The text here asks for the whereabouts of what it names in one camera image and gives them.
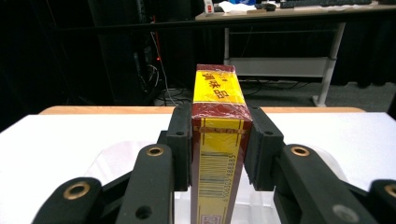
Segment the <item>white tabletop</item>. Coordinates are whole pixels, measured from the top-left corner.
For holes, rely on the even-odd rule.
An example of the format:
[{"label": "white tabletop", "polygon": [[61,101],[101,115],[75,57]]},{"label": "white tabletop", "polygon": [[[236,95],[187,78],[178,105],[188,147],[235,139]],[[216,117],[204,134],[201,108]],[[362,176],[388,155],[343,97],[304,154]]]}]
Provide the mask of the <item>white tabletop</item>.
[{"label": "white tabletop", "polygon": [[[285,135],[285,143],[328,152],[352,185],[367,190],[374,179],[396,179],[396,122],[387,114],[268,115]],[[30,223],[41,204],[69,179],[92,175],[105,184],[128,171],[134,160],[112,168],[123,161],[115,155],[135,157],[142,146],[157,141],[170,118],[33,115],[20,120],[0,133],[0,223]]]}]

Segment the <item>red and yellow box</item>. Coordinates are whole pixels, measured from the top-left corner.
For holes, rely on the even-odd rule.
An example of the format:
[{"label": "red and yellow box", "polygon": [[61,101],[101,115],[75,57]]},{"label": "red and yellow box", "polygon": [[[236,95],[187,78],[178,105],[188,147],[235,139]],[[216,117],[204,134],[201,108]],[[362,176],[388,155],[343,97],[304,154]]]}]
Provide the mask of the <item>red and yellow box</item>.
[{"label": "red and yellow box", "polygon": [[252,125],[233,66],[197,65],[191,124],[191,223],[231,223]]}]

